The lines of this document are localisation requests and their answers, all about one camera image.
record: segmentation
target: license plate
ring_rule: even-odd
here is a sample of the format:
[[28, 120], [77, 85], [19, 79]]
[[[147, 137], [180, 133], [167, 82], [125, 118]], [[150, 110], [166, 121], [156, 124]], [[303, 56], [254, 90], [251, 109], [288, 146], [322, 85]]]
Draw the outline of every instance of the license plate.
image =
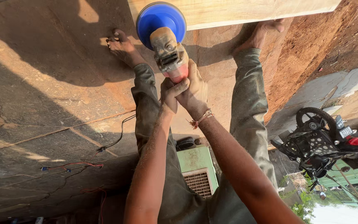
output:
[[344, 130], [340, 130], [339, 133], [341, 134], [342, 138], [345, 138], [346, 136], [353, 133], [353, 131], [349, 126], [347, 126]]

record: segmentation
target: sky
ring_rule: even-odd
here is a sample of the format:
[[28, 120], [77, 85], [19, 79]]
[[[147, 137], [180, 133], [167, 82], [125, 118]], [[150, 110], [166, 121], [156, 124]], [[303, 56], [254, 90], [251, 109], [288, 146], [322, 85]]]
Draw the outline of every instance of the sky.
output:
[[322, 207], [317, 205], [314, 208], [312, 219], [313, 224], [358, 224], [358, 208], [341, 205], [337, 208]]

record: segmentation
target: wood board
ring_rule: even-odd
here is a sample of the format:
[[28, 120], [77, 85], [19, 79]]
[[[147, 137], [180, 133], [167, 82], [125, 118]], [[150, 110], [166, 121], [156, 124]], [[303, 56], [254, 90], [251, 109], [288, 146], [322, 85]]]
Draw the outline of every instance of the wood board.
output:
[[[128, 0], [136, 24], [155, 0]], [[181, 10], [187, 30], [332, 12], [341, 0], [166, 0]]]

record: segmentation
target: bare foot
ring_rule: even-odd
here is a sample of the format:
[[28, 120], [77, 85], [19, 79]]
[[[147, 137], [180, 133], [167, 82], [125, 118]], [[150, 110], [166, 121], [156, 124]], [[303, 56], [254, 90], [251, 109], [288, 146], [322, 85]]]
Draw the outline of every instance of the bare foot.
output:
[[131, 68], [138, 64], [146, 63], [122, 30], [114, 29], [112, 33], [114, 36], [106, 39], [107, 46], [112, 54], [123, 60]]
[[275, 29], [280, 33], [284, 31], [284, 19], [276, 19], [276, 20], [266, 20], [259, 22], [254, 32], [252, 33], [251, 37], [241, 44], [236, 50], [234, 50], [233, 55], [236, 55], [243, 49], [247, 48], [259, 48], [263, 47], [263, 43], [265, 42], [266, 34], [269, 30]]

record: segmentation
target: dusty trousers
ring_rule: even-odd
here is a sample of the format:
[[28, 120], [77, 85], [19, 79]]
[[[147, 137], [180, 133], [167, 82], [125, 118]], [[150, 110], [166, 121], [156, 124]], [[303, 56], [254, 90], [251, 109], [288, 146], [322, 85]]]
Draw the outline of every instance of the dusty trousers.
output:
[[[264, 90], [261, 50], [245, 49], [234, 57], [236, 84], [231, 102], [230, 133], [254, 158], [277, 188], [273, 165], [267, 153], [267, 131], [263, 116], [268, 111]], [[134, 67], [136, 104], [135, 135], [140, 157], [156, 122], [160, 103], [153, 70], [147, 64]], [[213, 196], [204, 199], [194, 193], [182, 176], [171, 131], [166, 152], [166, 176], [158, 223], [256, 223], [224, 175]]]

